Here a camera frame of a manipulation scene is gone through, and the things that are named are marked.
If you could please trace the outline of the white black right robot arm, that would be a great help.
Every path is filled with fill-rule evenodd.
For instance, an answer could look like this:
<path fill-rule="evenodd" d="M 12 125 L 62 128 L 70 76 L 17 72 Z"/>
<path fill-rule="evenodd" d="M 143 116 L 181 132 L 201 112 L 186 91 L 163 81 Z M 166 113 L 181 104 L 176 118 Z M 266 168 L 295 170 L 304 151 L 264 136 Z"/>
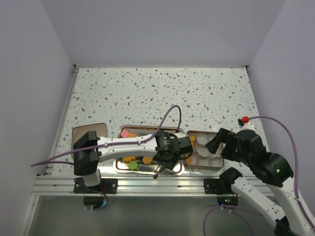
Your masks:
<path fill-rule="evenodd" d="M 216 194 L 241 195 L 273 226 L 277 236 L 315 234 L 315 218 L 294 182 L 297 174 L 283 156 L 268 152 L 261 137 L 246 126 L 237 133 L 222 128 L 205 146 L 214 154 L 221 144 L 224 144 L 222 157 L 249 167 L 278 202 L 268 199 L 233 167 L 224 171 L 216 184 L 210 185 Z"/>

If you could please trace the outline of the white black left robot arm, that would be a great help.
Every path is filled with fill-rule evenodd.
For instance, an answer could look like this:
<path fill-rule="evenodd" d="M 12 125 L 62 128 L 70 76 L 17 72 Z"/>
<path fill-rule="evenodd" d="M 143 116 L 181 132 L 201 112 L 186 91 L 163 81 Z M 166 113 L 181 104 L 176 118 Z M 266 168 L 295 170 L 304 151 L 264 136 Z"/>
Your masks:
<path fill-rule="evenodd" d="M 107 138 L 89 131 L 73 145 L 73 151 L 74 174 L 83 178 L 86 189 L 97 193 L 102 187 L 100 162 L 130 156 L 151 157 L 165 169 L 173 170 L 179 161 L 192 155 L 193 148 L 184 133 L 162 130 L 140 137 Z"/>

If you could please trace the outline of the stainless steel serving tongs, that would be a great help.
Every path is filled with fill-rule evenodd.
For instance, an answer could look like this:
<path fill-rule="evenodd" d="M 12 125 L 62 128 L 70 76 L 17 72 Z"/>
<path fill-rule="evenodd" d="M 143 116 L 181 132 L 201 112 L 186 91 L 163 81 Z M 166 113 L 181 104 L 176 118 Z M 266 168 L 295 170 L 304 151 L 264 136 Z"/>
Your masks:
<path fill-rule="evenodd" d="M 158 167 L 156 168 L 154 172 L 153 179 L 157 179 L 159 175 L 161 175 L 165 169 L 166 167 L 164 165 L 158 165 Z"/>

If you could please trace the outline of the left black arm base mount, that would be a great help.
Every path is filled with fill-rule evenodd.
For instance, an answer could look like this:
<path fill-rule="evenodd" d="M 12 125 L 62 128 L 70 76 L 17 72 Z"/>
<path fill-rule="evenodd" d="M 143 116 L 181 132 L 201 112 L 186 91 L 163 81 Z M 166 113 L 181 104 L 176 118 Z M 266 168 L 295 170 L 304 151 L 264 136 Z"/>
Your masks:
<path fill-rule="evenodd" d="M 91 175 L 74 179 L 75 194 L 116 194 L 118 180 L 116 178 L 102 178 L 100 170 Z"/>

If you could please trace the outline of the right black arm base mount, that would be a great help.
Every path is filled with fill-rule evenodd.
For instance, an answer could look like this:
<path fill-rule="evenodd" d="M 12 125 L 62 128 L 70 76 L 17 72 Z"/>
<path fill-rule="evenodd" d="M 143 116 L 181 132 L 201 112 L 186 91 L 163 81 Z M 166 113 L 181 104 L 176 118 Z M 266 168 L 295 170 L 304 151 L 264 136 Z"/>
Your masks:
<path fill-rule="evenodd" d="M 243 177 L 243 175 L 237 169 L 231 167 L 225 170 L 219 178 L 205 178 L 203 179 L 205 194 L 234 194 L 231 186 L 239 177 Z"/>

